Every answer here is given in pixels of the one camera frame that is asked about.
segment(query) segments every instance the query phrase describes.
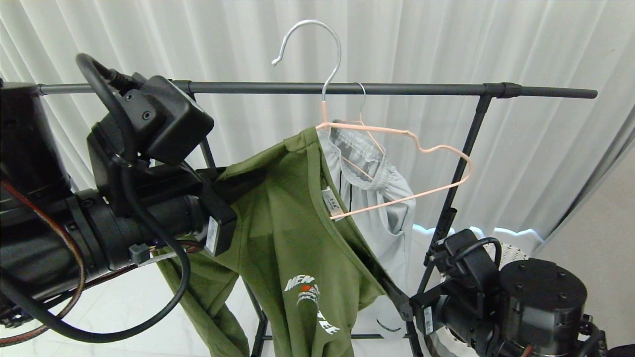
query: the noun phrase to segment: curtain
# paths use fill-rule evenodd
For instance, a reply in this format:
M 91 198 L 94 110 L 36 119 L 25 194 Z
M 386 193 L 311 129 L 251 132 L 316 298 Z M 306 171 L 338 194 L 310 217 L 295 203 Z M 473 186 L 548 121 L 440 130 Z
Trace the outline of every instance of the curtain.
M 456 228 L 534 229 L 546 237 L 632 135 L 635 2 L 632 1 L 0 1 L 0 75 L 5 81 L 84 83 L 74 57 L 146 77 L 195 81 L 496 83 L 599 91 L 597 99 L 494 99 L 459 187 Z M 209 135 L 229 165 L 319 123 L 319 97 L 198 95 L 215 118 Z M 78 189 L 95 185 L 86 136 L 105 115 L 95 95 L 44 98 L 52 130 Z M 476 97 L 369 96 L 368 125 L 407 129 L 424 147 L 461 148 Z M 355 120 L 361 96 L 329 96 L 331 119 Z M 378 138 L 420 192 L 450 182 L 457 157 L 420 154 L 402 137 Z M 197 149 L 189 158 L 202 167 Z M 417 201 L 416 223 L 434 227 L 445 199 Z

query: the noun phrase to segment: hanger hook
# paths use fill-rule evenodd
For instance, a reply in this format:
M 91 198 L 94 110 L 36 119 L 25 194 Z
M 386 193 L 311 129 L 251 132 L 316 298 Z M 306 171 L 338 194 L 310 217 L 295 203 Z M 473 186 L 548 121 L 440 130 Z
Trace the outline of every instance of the hanger hook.
M 361 115 L 361 111 L 362 109 L 364 109 L 364 104 L 366 104 L 366 88 L 364 88 L 364 86 L 359 82 L 355 82 L 355 84 L 359 84 L 359 86 L 361 87 L 361 90 L 364 91 L 364 101 L 361 102 L 361 106 L 359 107 L 359 115 Z
M 314 24 L 314 25 L 319 25 L 321 27 L 324 27 L 326 30 L 328 30 L 328 32 L 331 33 L 331 35 L 335 39 L 335 43 L 337 44 L 337 63 L 335 64 L 335 68 L 333 69 L 333 72 L 331 73 L 330 76 L 328 76 L 328 78 L 326 79 L 326 82 L 324 82 L 324 86 L 322 87 L 322 101 L 325 102 L 326 101 L 326 87 L 331 83 L 331 80 L 333 79 L 333 77 L 335 77 L 335 74 L 337 73 L 337 71 L 340 70 L 340 64 L 342 63 L 342 44 L 340 43 L 340 38 L 337 37 L 337 34 L 335 33 L 335 31 L 333 31 L 332 28 L 328 27 L 328 25 L 326 25 L 324 22 L 318 21 L 318 20 L 302 20 L 302 21 L 299 21 L 297 24 L 295 24 L 286 33 L 286 35 L 284 35 L 284 38 L 282 38 L 282 46 L 280 46 L 280 52 L 278 53 L 278 57 L 275 60 L 271 61 L 271 64 L 275 66 L 278 62 L 282 61 L 282 56 L 284 55 L 284 48 L 286 47 L 286 42 L 289 41 L 289 37 L 291 37 L 291 34 L 293 33 L 293 31 L 297 30 L 301 26 L 309 25 L 309 24 Z

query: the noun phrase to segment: white label sticker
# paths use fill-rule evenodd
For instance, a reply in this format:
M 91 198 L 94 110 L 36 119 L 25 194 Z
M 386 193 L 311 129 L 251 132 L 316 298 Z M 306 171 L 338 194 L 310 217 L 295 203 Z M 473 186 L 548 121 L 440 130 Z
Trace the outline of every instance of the white label sticker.
M 429 335 L 434 331 L 434 327 L 432 326 L 432 308 L 430 306 L 424 309 L 424 320 L 425 320 L 425 334 Z
M 331 191 L 331 187 L 327 187 L 322 190 L 322 198 L 324 199 L 324 203 L 326 203 L 326 207 L 331 213 L 331 216 L 341 215 L 344 213 L 344 211 L 342 211 L 342 207 L 340 207 L 340 203 L 337 201 L 337 198 L 335 198 L 335 194 Z
M 214 249 L 216 249 L 216 239 L 218 238 L 218 222 L 210 217 L 210 223 L 207 225 L 207 242 L 205 248 L 214 255 Z

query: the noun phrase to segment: shirt logo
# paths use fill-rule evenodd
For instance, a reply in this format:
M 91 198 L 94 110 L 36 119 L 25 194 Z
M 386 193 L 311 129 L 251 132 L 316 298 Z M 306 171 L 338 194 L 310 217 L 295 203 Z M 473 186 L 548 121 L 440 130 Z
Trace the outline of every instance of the shirt logo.
M 303 300 L 310 300 L 315 303 L 317 306 L 317 322 L 322 327 L 322 329 L 328 333 L 329 335 L 333 335 L 335 332 L 338 332 L 339 327 L 333 326 L 328 320 L 324 317 L 319 308 L 319 288 L 318 284 L 309 284 L 315 280 L 314 277 L 310 275 L 296 275 L 293 278 L 289 279 L 286 283 L 286 287 L 284 288 L 285 292 L 290 291 L 296 286 L 300 285 L 300 292 L 298 294 L 298 302 L 299 304 Z

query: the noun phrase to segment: wall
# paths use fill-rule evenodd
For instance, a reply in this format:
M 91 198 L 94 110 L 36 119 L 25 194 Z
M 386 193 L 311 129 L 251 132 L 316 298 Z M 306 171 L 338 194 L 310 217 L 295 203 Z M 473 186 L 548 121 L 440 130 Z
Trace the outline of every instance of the wall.
M 586 285 L 585 307 L 610 347 L 635 343 L 635 142 L 540 247 Z

